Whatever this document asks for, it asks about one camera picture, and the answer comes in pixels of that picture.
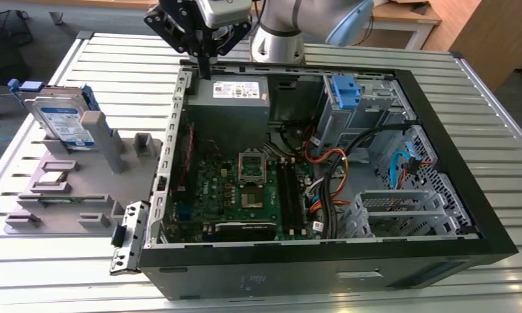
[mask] green motherboard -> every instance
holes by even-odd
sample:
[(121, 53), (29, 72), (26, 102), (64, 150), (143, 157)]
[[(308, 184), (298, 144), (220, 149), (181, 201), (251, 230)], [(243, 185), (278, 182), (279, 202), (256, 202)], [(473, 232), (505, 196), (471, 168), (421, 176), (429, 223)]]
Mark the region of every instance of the green motherboard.
[[(208, 159), (200, 161), (196, 179), (196, 196), (193, 205), (184, 208), (185, 218), (177, 222), (177, 241), (208, 241), (211, 227), (216, 223), (274, 223), (276, 236), (274, 240), (310, 239), (307, 231), (290, 233), (283, 231), (280, 213), (280, 195), (276, 161), (266, 162), (266, 183), (263, 185), (239, 184), (239, 160)], [(260, 175), (259, 162), (244, 158), (242, 173)], [(295, 164), (299, 189), (294, 193), (302, 200), (303, 178), (311, 175), (307, 164)]]

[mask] aluminum slotted table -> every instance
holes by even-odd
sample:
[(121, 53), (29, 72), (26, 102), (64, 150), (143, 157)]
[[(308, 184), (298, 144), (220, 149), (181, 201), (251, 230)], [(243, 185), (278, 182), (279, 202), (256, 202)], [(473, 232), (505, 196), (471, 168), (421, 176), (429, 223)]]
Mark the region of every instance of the aluminum slotted table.
[[(49, 84), (77, 86), (87, 82), (108, 124), (120, 130), (121, 137), (149, 132), (163, 139), (184, 56), (159, 37), (84, 35)], [(248, 44), (239, 44), (222, 60), (248, 61)], [(5, 215), (16, 207), (16, 195), (24, 191), (45, 151), (40, 143), (44, 131), (29, 116), (0, 160), (0, 305), (8, 304), (0, 310), (522, 312), (522, 130), (465, 60), (441, 52), (307, 44), (306, 62), (413, 71), (519, 253), (422, 290), (171, 303), (144, 275), (108, 275), (109, 238), (14, 237), (4, 233)]]

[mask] power supply label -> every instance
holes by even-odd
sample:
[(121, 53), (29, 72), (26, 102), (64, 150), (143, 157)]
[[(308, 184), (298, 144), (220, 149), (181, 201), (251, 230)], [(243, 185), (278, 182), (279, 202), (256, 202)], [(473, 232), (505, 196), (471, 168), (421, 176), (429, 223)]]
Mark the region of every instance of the power supply label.
[(212, 85), (214, 98), (259, 99), (258, 82), (215, 82)]
[(67, 145), (84, 148), (95, 144), (91, 134), (79, 122), (81, 116), (76, 109), (41, 108), (41, 115), (48, 127)]

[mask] open computer tower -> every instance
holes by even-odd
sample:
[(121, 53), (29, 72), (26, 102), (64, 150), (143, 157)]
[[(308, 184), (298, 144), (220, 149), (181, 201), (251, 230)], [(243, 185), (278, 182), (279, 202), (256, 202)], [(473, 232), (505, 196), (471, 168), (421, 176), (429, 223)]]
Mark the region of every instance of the open computer tower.
[(168, 299), (422, 288), (518, 252), (409, 71), (183, 63), (171, 105), (111, 268)]

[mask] ram slot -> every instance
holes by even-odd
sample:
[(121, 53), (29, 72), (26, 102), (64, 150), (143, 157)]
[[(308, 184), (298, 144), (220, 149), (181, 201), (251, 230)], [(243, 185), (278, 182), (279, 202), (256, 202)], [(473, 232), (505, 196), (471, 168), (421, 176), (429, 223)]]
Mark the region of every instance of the ram slot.
[(282, 217), (282, 230), (288, 233), (294, 229), (292, 215), (288, 202), (288, 184), (286, 183), (286, 164), (280, 163), (276, 166), (276, 179), (279, 183), (279, 200), (280, 200), (280, 217)]
[(292, 229), (296, 234), (303, 229), (303, 214), (299, 200), (299, 182), (294, 163), (286, 165), (286, 191), (288, 195), (288, 209), (292, 220)]

